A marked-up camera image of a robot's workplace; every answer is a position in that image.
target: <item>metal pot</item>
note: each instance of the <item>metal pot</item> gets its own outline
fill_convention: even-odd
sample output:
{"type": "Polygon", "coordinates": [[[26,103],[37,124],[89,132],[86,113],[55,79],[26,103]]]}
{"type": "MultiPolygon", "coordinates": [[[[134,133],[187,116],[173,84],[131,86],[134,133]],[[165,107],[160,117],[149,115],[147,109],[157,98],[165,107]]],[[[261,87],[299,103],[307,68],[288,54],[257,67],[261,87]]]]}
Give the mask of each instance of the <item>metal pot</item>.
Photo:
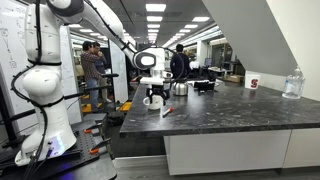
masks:
{"type": "Polygon", "coordinates": [[[173,84],[173,94],[177,96],[188,95],[188,84],[186,79],[177,80],[173,84]]]}

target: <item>person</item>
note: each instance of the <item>person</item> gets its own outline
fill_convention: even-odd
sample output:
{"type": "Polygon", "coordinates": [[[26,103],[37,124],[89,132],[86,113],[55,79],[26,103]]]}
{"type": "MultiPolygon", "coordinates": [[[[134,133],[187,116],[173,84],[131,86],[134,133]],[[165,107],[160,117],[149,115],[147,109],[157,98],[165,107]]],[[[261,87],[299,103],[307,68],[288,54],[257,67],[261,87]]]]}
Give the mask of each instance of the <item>person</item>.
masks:
{"type": "MultiPolygon", "coordinates": [[[[101,79],[101,74],[97,71],[94,63],[102,57],[102,53],[94,54],[93,45],[89,41],[83,42],[82,50],[84,52],[80,55],[80,58],[87,88],[95,88],[98,86],[98,80],[101,79]]],[[[98,95],[99,90],[90,91],[89,96],[92,113],[97,113],[102,110],[98,107],[98,95]]]]}
{"type": "MultiPolygon", "coordinates": [[[[92,45],[94,48],[94,54],[98,55],[98,53],[101,52],[100,51],[100,44],[98,42],[93,42],[92,45]]],[[[102,54],[102,57],[94,62],[94,65],[96,66],[96,69],[100,74],[106,74],[105,67],[108,67],[109,63],[107,62],[105,56],[102,54]]],[[[98,81],[98,84],[100,86],[107,86],[108,85],[107,79],[101,78],[98,81]]],[[[102,89],[101,91],[102,91],[103,101],[104,102],[112,102],[110,99],[108,99],[108,89],[102,89]]]]}
{"type": "Polygon", "coordinates": [[[181,71],[183,71],[183,72],[182,72],[180,78],[186,78],[191,71],[190,66],[189,66],[189,57],[187,55],[185,55],[184,53],[182,53],[182,51],[183,51],[182,44],[178,44],[176,46],[176,50],[177,50],[177,54],[172,56],[171,62],[170,62],[170,69],[171,69],[171,73],[173,75],[172,78],[173,79],[178,78],[181,71]]]}

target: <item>box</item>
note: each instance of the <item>box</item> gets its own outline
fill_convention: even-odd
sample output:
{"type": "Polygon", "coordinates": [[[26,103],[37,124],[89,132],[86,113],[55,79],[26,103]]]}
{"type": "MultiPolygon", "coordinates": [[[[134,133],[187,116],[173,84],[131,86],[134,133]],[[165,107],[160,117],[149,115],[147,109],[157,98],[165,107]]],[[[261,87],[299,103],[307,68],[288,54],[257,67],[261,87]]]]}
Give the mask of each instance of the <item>box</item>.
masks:
{"type": "Polygon", "coordinates": [[[230,75],[230,76],[227,76],[224,80],[235,82],[235,83],[242,83],[242,82],[244,82],[244,76],[230,75]]]}

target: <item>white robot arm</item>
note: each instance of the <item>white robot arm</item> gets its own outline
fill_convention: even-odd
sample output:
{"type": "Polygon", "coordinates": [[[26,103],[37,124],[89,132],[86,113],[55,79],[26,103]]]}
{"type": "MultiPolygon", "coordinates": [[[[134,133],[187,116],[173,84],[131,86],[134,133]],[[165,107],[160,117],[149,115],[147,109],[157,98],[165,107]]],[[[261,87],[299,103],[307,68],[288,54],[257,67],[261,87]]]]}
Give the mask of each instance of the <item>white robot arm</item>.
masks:
{"type": "Polygon", "coordinates": [[[135,67],[151,68],[151,78],[141,80],[155,87],[149,98],[152,95],[169,97],[169,93],[163,90],[164,75],[168,77],[164,72],[164,49],[137,52],[125,42],[119,18],[102,0],[46,0],[46,3],[31,4],[26,13],[26,51],[33,66],[28,69],[23,85],[35,106],[39,128],[23,142],[15,158],[18,166],[29,164],[33,160],[30,157],[35,154],[39,155],[37,161],[61,156],[76,142],[60,84],[59,30],[64,24],[77,24],[83,19],[91,22],[123,50],[135,67]]]}

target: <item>white cup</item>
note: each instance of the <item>white cup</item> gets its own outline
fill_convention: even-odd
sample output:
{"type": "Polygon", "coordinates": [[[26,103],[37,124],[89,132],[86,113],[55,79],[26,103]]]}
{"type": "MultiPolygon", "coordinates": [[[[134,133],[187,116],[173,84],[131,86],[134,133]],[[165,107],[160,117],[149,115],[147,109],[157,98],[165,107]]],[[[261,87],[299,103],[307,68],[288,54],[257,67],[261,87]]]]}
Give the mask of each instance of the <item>white cup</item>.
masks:
{"type": "Polygon", "coordinates": [[[150,110],[157,110],[161,108],[162,103],[162,97],[158,95],[152,96],[152,103],[150,104],[150,99],[148,97],[143,99],[143,104],[148,106],[150,110]]]}
{"type": "Polygon", "coordinates": [[[246,80],[244,87],[247,89],[257,89],[260,83],[260,75],[258,74],[246,74],[246,80]]]}

